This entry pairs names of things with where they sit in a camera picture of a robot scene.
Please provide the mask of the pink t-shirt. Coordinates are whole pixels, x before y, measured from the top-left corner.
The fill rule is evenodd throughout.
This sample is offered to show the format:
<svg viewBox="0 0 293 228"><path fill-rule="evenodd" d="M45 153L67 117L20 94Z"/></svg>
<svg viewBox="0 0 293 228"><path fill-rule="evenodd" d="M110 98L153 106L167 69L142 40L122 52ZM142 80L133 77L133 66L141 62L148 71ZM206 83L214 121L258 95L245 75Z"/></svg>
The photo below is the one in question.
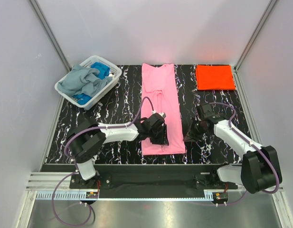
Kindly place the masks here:
<svg viewBox="0 0 293 228"><path fill-rule="evenodd" d="M149 97L152 104L143 102L141 115L150 117L152 110L166 114L169 145L155 145L147 138L141 142L143 155L170 155L186 152L183 141L178 91L173 64L159 67L142 65L142 97Z"/></svg>

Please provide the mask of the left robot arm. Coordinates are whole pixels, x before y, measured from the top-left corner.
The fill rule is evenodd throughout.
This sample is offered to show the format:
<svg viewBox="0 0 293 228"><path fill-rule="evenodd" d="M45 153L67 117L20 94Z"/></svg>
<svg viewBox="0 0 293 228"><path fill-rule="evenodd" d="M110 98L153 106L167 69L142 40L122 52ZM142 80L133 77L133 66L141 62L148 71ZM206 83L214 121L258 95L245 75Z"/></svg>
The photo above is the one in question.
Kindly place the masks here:
<svg viewBox="0 0 293 228"><path fill-rule="evenodd" d="M153 112L146 118L121 124L97 123L87 120L67 138L65 154L69 156L80 174L80 182L92 188L97 182L97 171L92 158L106 143L118 141L144 141L154 145L169 145L165 113Z"/></svg>

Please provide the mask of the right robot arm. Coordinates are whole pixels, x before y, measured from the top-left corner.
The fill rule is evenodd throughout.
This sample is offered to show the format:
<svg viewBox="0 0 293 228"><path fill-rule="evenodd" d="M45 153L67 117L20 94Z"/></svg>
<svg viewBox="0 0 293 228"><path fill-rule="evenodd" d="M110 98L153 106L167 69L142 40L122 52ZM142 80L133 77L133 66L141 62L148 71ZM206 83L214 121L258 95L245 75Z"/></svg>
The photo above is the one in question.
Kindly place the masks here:
<svg viewBox="0 0 293 228"><path fill-rule="evenodd" d="M185 142L193 142L210 133L223 140L241 158L239 166L224 164L210 176L214 188L227 182L243 186L249 193L274 194L282 183L277 151L273 146L263 146L241 132L232 122L236 116L232 109L230 118L215 112L214 102L197 106L197 116L192 118Z"/></svg>

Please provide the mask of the folded orange t-shirt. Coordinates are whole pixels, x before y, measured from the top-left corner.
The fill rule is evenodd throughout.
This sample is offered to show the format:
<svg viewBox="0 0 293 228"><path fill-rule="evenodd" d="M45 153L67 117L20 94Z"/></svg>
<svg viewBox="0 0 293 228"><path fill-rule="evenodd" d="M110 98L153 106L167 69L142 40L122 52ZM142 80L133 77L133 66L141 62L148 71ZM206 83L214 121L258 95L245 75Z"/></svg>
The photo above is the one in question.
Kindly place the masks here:
<svg viewBox="0 0 293 228"><path fill-rule="evenodd" d="M230 65L197 65L196 80L197 89L201 91L236 89Z"/></svg>

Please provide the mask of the white plastic basket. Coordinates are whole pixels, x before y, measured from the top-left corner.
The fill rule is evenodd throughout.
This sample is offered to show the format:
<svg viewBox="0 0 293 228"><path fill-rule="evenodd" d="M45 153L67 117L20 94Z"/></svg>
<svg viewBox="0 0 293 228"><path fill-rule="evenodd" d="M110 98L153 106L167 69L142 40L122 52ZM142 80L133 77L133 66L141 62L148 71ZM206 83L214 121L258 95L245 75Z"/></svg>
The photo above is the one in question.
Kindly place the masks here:
<svg viewBox="0 0 293 228"><path fill-rule="evenodd" d="M91 109L119 82L122 70L97 55L90 56L55 84L55 90L70 103Z"/></svg>

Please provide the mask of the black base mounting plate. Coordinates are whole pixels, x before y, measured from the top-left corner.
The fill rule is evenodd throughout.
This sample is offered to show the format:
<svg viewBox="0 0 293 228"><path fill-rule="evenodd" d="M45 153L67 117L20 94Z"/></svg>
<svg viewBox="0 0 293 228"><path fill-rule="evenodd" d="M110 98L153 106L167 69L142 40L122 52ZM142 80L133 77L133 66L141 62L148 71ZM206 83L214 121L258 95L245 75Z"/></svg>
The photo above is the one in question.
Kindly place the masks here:
<svg viewBox="0 0 293 228"><path fill-rule="evenodd" d="M72 175L70 188L108 192L154 192L164 196L182 193L192 195L204 190L236 190L237 185L215 182L214 164L169 165L96 165L97 175L83 180L79 174Z"/></svg>

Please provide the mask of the blue t-shirt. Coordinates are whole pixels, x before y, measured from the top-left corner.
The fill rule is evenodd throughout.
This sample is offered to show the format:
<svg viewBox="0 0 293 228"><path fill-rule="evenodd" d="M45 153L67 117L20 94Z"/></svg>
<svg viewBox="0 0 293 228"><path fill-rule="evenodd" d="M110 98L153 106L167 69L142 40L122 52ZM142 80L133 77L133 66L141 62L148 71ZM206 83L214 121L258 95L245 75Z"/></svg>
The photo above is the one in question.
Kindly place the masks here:
<svg viewBox="0 0 293 228"><path fill-rule="evenodd" d="M90 92L91 87L88 86L82 89L79 94L74 95L73 98L76 99L79 105L85 105L92 97L94 97L102 88L104 88L108 83L112 81L113 76L110 75L110 68L102 63L95 62L90 66L92 69L97 69L99 74L96 75L100 81L93 82L94 90Z"/></svg>

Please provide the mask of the grey t-shirt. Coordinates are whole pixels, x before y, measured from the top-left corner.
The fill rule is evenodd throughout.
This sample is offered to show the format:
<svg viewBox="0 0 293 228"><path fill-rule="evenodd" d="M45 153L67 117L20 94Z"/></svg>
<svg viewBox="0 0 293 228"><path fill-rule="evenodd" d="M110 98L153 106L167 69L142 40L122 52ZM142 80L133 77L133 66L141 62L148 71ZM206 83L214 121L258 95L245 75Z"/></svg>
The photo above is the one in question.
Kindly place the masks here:
<svg viewBox="0 0 293 228"><path fill-rule="evenodd" d="M91 87L90 92L92 92L94 90L93 82L100 81L100 79L96 77L97 74L99 74L97 69L74 65L72 70L67 74L66 78L57 83L57 89L69 97L79 94L82 89L85 89L88 86Z"/></svg>

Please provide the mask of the right aluminium frame post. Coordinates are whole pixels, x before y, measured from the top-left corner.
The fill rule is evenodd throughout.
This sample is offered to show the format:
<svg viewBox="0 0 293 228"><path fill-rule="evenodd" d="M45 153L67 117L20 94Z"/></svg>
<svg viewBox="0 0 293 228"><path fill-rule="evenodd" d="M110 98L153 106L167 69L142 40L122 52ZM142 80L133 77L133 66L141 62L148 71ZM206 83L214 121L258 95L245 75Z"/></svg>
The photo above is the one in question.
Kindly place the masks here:
<svg viewBox="0 0 293 228"><path fill-rule="evenodd" d="M250 52L251 48L253 47L254 43L256 42L259 34L261 33L262 29L264 28L266 22L268 21L270 15L272 14L273 10L275 9L276 5L278 4L279 0L270 0L268 5L266 6L259 22L257 23L251 37L249 38L245 48L243 49L242 54L240 55L238 61L234 65L234 70L237 72L240 67L242 66L244 60L246 59L248 53Z"/></svg>

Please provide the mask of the aluminium frame post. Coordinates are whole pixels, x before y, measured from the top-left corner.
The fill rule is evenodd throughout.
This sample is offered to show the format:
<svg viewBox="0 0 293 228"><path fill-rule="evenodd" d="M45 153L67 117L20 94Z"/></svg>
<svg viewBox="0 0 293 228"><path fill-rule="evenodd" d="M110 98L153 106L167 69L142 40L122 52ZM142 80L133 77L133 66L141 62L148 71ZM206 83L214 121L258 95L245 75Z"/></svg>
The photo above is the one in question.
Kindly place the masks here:
<svg viewBox="0 0 293 228"><path fill-rule="evenodd" d="M60 61L62 62L62 65L64 66L64 68L66 69L67 72L69 72L71 70L71 66L65 56L65 54L63 53L46 17L45 14L43 13L39 3L37 0L28 0L29 4L31 5L36 17L38 18L41 26L43 27L43 30L45 32L45 34L47 35L50 43L52 44L56 54L58 55Z"/></svg>
<svg viewBox="0 0 293 228"><path fill-rule="evenodd" d="M256 42L259 34L261 33L262 29L264 28L266 22L268 21L270 15L272 14L273 10L275 9L276 5L278 4L279 0L270 0L268 5L266 6L259 22L257 23L251 37L249 38L245 48L243 49L242 54L240 55L238 61L234 65L234 70L237 72L240 67L242 66L244 60L246 59L248 53L250 52L251 48L253 47L254 43Z"/></svg>

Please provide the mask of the left aluminium frame post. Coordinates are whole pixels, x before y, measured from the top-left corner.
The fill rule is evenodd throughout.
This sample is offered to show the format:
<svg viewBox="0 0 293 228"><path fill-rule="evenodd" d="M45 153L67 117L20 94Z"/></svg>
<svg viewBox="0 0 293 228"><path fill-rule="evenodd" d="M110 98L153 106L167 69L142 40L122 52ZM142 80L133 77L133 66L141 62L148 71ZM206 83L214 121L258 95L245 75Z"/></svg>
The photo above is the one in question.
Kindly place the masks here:
<svg viewBox="0 0 293 228"><path fill-rule="evenodd" d="M67 72L69 72L71 70L71 66L65 56L65 54L63 53L46 17L45 14L43 13L39 3L37 0L28 0L29 4L31 5L36 17L38 18L41 26L43 27L43 30L45 32L45 34L47 35L50 43L52 44L56 54L58 55L60 61L62 62L62 65L64 66L64 68L66 69Z"/></svg>

